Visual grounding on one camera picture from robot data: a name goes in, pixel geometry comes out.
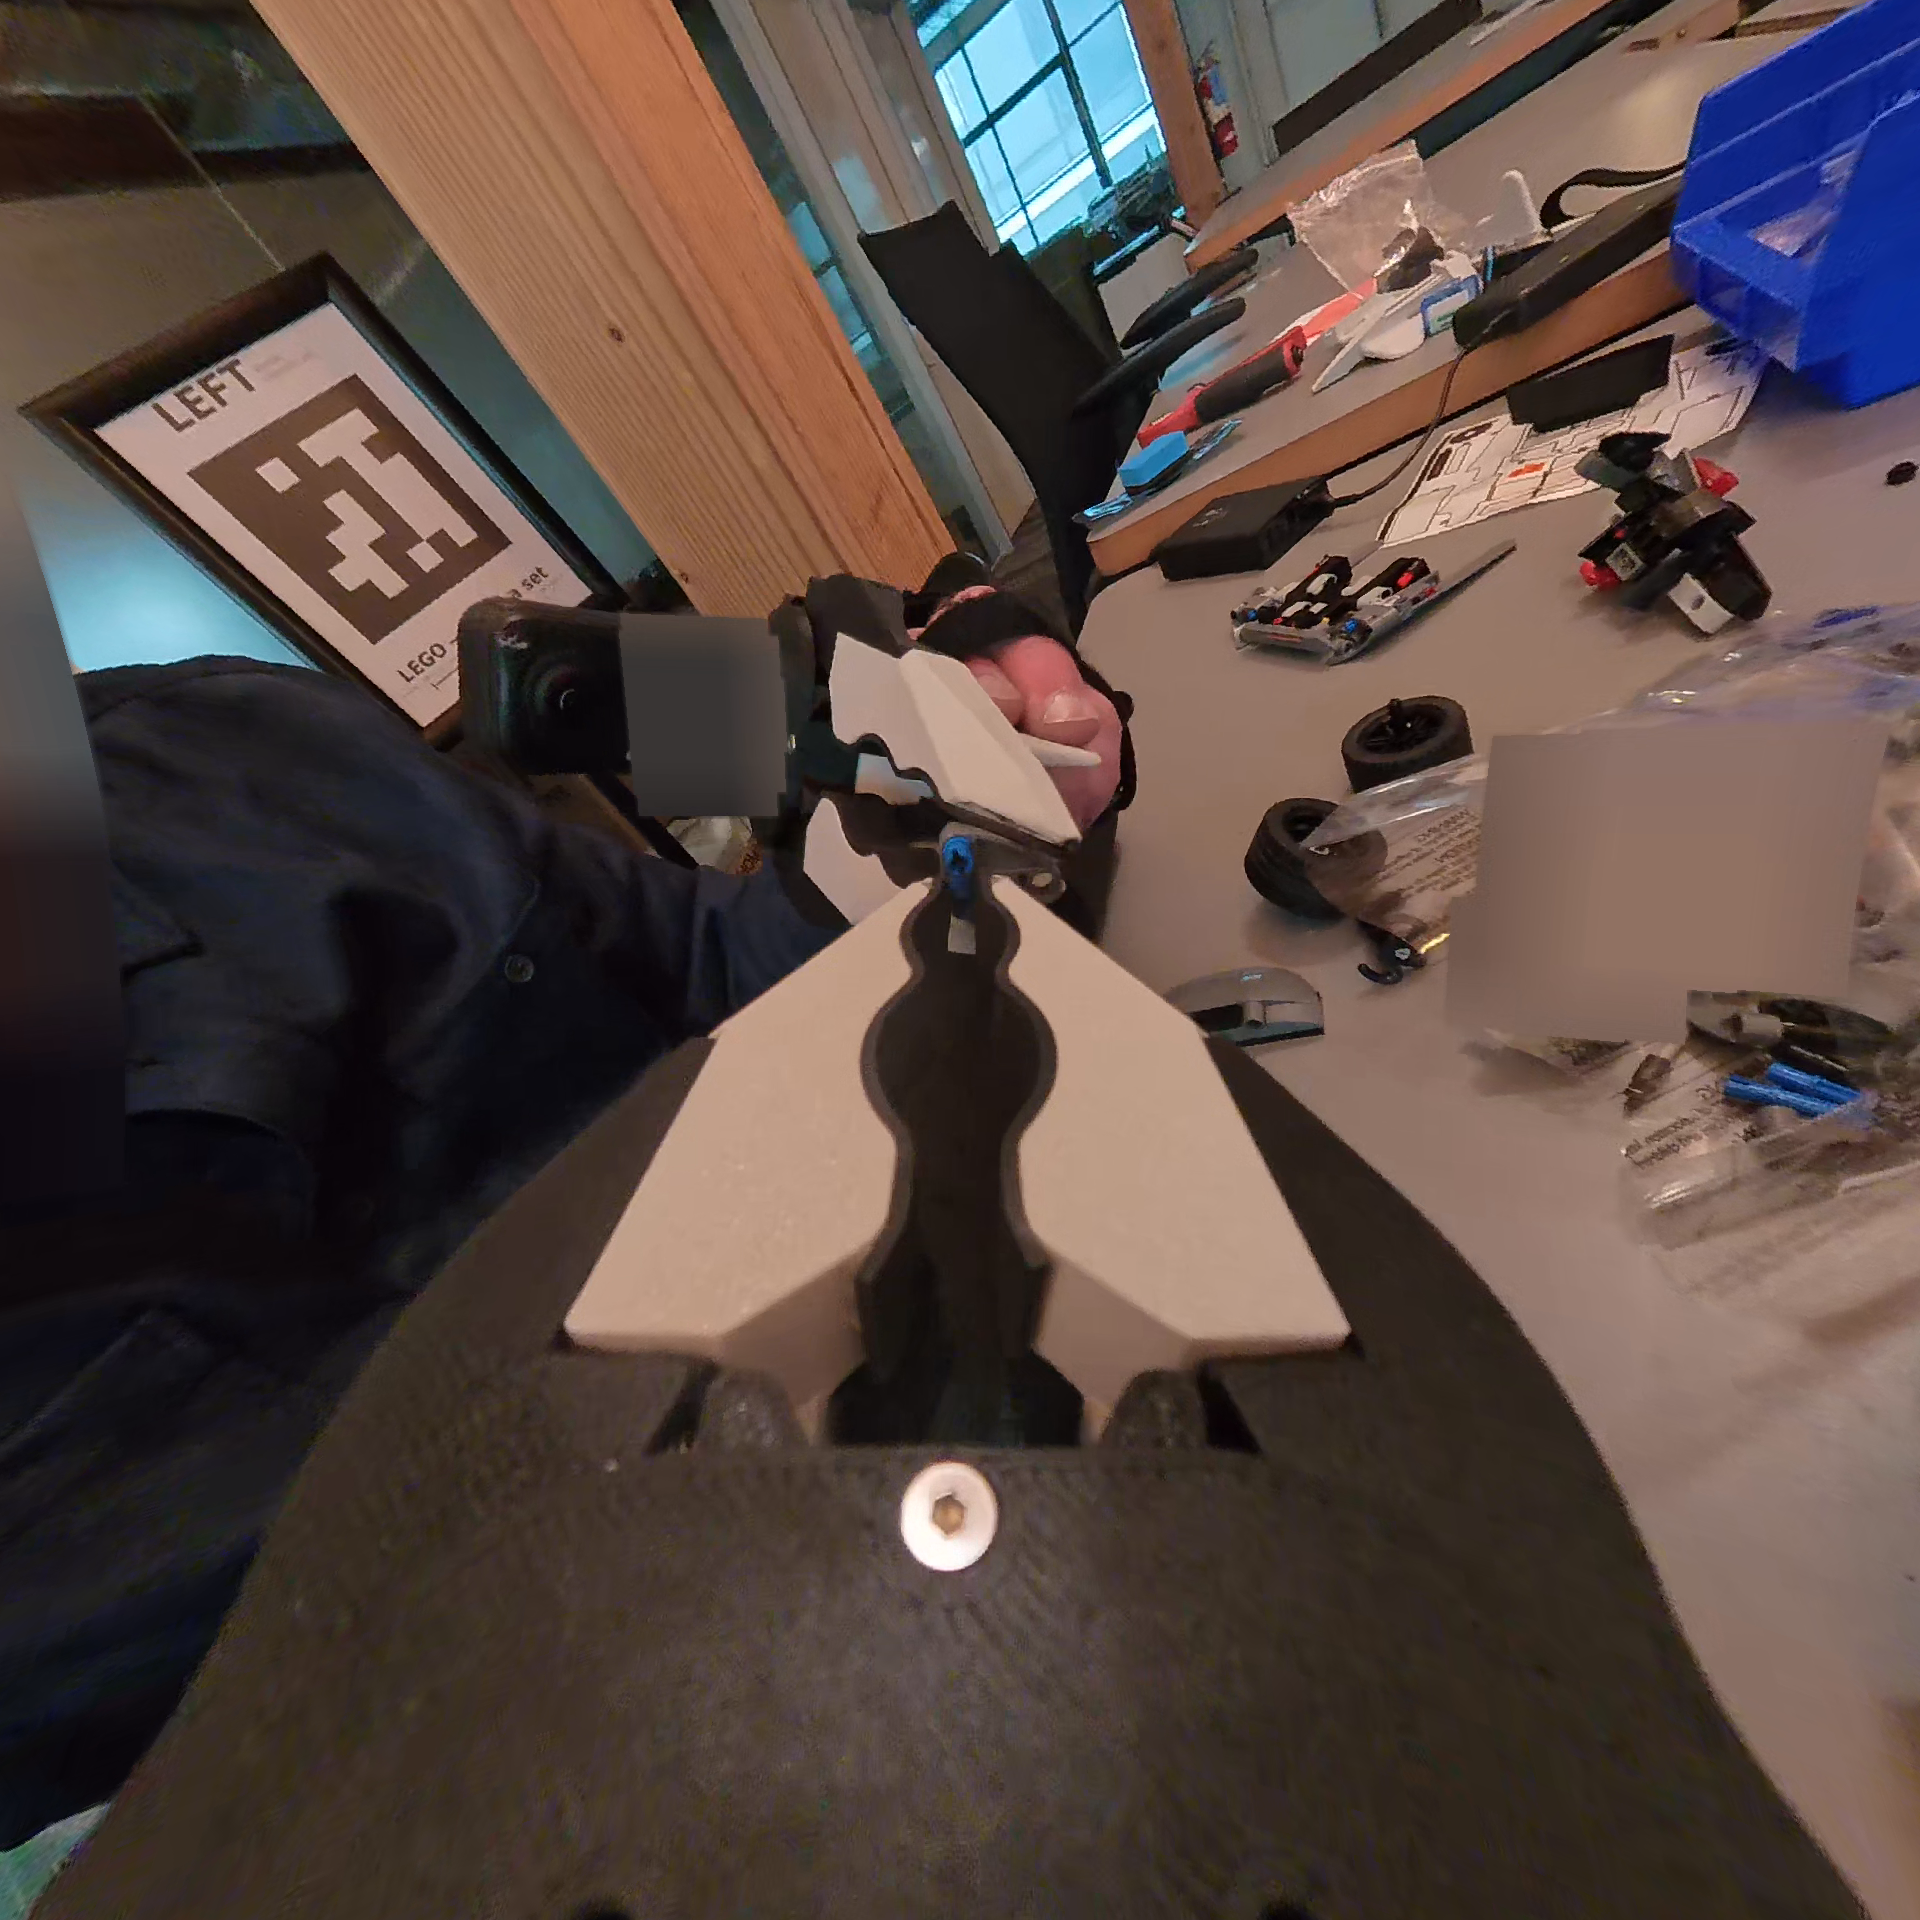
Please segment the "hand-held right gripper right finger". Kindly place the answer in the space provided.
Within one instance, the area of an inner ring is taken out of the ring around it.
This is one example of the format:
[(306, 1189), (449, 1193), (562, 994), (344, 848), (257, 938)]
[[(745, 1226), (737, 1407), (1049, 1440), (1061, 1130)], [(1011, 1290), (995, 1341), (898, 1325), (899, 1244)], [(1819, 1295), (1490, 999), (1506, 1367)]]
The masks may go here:
[(1198, 1023), (981, 880), (955, 964), (955, 1380), (983, 1433), (1049, 1367), (1112, 1415), (1149, 1373), (1331, 1352), (1320, 1264)]

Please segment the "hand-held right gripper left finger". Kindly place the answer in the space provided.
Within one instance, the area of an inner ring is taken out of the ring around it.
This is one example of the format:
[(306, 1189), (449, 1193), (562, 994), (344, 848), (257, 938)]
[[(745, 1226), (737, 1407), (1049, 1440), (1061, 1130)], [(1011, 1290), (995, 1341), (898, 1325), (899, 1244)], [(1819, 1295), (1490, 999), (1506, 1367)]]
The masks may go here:
[(864, 1046), (912, 980), (902, 933), (927, 894), (912, 882), (713, 1031), (566, 1310), (577, 1348), (767, 1375), (818, 1430), (862, 1358), (855, 1278), (895, 1190)]

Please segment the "dark grey brick panel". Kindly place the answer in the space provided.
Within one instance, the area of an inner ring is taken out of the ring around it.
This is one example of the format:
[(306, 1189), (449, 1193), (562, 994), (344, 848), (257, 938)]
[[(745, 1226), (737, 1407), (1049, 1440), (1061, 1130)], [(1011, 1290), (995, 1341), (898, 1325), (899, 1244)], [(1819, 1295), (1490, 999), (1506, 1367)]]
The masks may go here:
[(1011, 826), (947, 821), (937, 841), (938, 880), (951, 908), (971, 917), (994, 877), (1008, 877), (1041, 904), (1066, 894), (1062, 850)]

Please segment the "flat brick assembly grey blade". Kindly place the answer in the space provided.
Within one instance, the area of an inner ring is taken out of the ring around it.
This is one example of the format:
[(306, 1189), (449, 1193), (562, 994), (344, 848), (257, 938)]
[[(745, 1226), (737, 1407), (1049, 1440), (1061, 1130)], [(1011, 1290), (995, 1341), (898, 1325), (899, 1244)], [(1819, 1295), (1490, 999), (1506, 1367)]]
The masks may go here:
[(1229, 615), (1232, 639), (1243, 654), (1345, 664), (1457, 596), (1514, 549), (1512, 540), (1501, 540), (1457, 567), (1398, 556), (1355, 568), (1345, 558), (1326, 558), (1296, 585), (1258, 589), (1240, 604)]

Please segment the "blue foil wrapper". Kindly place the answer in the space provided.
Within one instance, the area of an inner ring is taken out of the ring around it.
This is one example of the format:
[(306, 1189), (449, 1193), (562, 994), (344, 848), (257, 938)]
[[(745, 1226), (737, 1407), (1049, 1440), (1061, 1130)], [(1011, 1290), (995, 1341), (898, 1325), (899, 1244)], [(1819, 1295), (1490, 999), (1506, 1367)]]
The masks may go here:
[(1096, 500), (1095, 505), (1083, 508), (1080, 512), (1074, 512), (1071, 520), (1080, 528), (1093, 528), (1093, 526), (1098, 526), (1101, 520), (1112, 520), (1112, 519), (1131, 512), (1134, 508), (1144, 505), (1144, 500), (1149, 500), (1153, 495), (1165, 493), (1177, 480), (1181, 480), (1195, 465), (1210, 458), (1238, 431), (1238, 424), (1240, 424), (1240, 421), (1225, 418), (1225, 421), (1218, 421), (1218, 423), (1210, 423), (1210, 424), (1205, 424), (1205, 428), (1186, 429), (1189, 445), (1191, 445), (1189, 458), (1183, 461), (1183, 465), (1179, 470), (1175, 470), (1169, 476), (1165, 487), (1161, 487), (1158, 490), (1147, 493), (1147, 495), (1126, 495), (1112, 481), (1111, 495)]

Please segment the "black office chair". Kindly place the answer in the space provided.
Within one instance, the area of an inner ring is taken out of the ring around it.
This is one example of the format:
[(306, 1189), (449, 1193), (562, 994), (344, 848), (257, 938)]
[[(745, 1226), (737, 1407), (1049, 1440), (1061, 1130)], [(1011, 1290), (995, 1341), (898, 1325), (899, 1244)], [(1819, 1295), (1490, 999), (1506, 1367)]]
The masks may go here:
[(1029, 266), (987, 252), (953, 204), (856, 237), (902, 318), (937, 351), (1032, 481), (1070, 633), (1088, 612), (1095, 564), (1079, 512), (1096, 505), (1136, 438), (1165, 370), (1243, 318), (1245, 301), (1175, 294), (1171, 321), (1111, 351)]

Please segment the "white sticker sheet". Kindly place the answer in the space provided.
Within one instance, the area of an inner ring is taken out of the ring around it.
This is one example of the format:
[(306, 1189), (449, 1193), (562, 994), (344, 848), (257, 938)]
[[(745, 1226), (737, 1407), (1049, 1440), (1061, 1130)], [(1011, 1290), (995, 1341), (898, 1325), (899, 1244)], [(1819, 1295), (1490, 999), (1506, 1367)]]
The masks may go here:
[(1591, 488), (1577, 463), (1621, 431), (1666, 433), (1669, 447), (1704, 447), (1736, 431), (1766, 360), (1704, 333), (1673, 350), (1669, 380), (1632, 407), (1553, 431), (1494, 416), (1443, 433), (1408, 498), (1377, 526), (1377, 541), (1410, 551), (1501, 512)]

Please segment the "white plastic part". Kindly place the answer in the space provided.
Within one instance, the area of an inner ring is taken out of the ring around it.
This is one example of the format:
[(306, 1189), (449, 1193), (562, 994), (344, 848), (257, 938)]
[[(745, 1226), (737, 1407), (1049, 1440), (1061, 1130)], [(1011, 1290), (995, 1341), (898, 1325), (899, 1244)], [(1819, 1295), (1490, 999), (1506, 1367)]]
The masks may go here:
[(1312, 391), (1322, 393), (1361, 365), (1393, 364), (1416, 351), (1423, 341), (1423, 288), (1377, 292), (1339, 321), (1334, 354), (1312, 382)]

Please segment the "clear bag with warning print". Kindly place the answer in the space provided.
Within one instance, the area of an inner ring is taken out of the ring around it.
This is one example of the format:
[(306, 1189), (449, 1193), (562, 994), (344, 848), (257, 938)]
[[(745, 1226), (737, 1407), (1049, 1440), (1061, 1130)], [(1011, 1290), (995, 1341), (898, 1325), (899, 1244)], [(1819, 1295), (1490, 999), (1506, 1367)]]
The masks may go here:
[(1817, 1320), (1914, 1289), (1914, 1097), (1914, 1046), (1695, 1038), (1624, 1098), (1624, 1223), (1704, 1300)]

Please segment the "upright clear plastic bag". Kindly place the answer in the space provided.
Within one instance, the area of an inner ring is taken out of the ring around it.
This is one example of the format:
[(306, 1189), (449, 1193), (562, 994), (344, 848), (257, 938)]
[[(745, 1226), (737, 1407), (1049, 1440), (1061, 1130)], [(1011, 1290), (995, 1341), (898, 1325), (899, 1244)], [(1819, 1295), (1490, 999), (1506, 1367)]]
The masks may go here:
[(1426, 231), (1449, 242), (1456, 215), (1433, 193), (1411, 138), (1359, 159), (1288, 213), (1294, 242), (1328, 270), (1344, 292), (1355, 292), (1392, 266)]

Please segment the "small black red brick assembly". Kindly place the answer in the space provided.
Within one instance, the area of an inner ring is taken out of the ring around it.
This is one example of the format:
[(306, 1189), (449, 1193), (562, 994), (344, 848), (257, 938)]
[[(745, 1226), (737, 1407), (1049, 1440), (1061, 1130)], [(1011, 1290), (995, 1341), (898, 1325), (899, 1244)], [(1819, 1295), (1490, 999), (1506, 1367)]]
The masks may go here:
[(1771, 588), (1742, 541), (1752, 516), (1733, 500), (1729, 470), (1648, 431), (1602, 438), (1575, 470), (1615, 495), (1615, 514), (1577, 556), (1585, 588), (1632, 610), (1666, 600), (1702, 634), (1769, 610)]

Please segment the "narrow wooden pillar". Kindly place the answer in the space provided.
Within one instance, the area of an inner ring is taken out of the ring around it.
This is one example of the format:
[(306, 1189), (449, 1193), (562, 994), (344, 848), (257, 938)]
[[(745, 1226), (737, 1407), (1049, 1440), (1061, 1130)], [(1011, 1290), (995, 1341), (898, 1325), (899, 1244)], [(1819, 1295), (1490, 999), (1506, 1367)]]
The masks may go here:
[(1175, 1), (1122, 1), (1147, 92), (1158, 116), (1168, 168), (1189, 223), (1223, 200), (1209, 121), (1198, 102), (1192, 61)]

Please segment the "black flat power bank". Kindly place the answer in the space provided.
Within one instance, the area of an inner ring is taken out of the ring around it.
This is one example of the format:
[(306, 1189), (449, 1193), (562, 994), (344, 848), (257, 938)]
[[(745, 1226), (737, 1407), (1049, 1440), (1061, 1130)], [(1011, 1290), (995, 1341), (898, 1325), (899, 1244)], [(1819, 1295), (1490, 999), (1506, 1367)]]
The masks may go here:
[(1663, 245), (1680, 196), (1678, 178), (1645, 183), (1585, 221), (1558, 231), (1454, 312), (1456, 348), (1472, 351), (1511, 338)]

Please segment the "wood-edged desk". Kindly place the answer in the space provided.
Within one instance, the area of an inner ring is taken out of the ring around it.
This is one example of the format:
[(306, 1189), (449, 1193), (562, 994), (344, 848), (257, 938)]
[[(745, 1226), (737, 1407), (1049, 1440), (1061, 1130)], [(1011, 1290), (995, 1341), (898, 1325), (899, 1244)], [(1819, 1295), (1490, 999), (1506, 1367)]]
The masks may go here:
[(1195, 228), (1198, 274), (1273, 232), (1358, 162), (1416, 142), (1431, 156), (1514, 102), (1657, 1), (1435, 4), (1266, 126), (1273, 159)]

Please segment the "clear bag of brick pieces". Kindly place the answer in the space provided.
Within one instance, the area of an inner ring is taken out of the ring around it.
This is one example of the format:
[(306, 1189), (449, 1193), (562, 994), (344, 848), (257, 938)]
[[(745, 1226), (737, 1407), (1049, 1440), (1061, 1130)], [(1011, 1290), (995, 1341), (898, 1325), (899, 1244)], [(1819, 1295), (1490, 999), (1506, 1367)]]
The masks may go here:
[(1853, 964), (1839, 997), (1914, 1048), (1918, 1015), (1918, 606), (1766, 618), (1739, 641), (1638, 690), (1632, 717), (1736, 713), (1887, 724), (1855, 889)]

